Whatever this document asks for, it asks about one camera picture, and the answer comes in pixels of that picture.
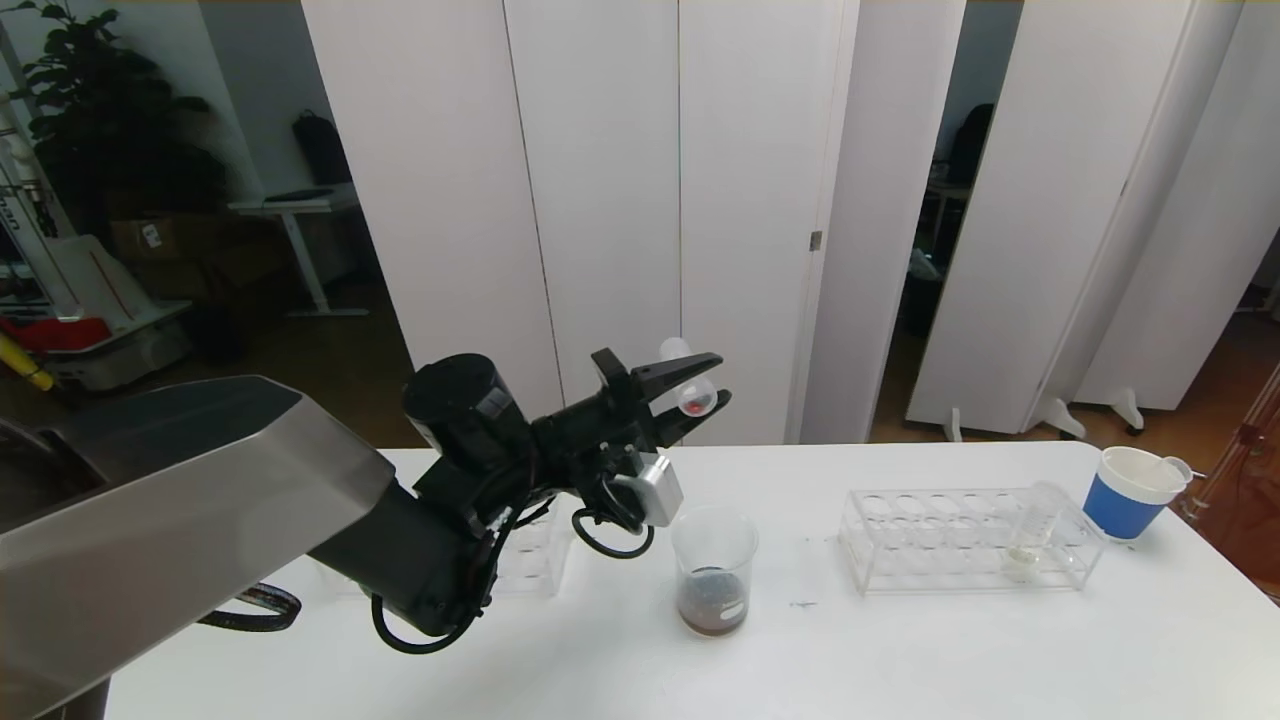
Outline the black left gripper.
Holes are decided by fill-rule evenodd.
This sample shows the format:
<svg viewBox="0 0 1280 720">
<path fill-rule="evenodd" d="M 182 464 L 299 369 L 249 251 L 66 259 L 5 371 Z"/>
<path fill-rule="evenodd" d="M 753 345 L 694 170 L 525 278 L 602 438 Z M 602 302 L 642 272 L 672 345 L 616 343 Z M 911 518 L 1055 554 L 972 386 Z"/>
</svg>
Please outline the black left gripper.
<svg viewBox="0 0 1280 720">
<path fill-rule="evenodd" d="M 540 477 L 550 484 L 636 477 L 640 454 L 673 447 L 732 400 L 730 389 L 716 391 L 704 377 L 724 361 L 718 354 L 692 354 L 630 370 L 603 348 L 591 361 L 599 389 L 532 423 Z M 676 406 L 654 416 L 650 402 L 666 395 Z"/>
</svg>

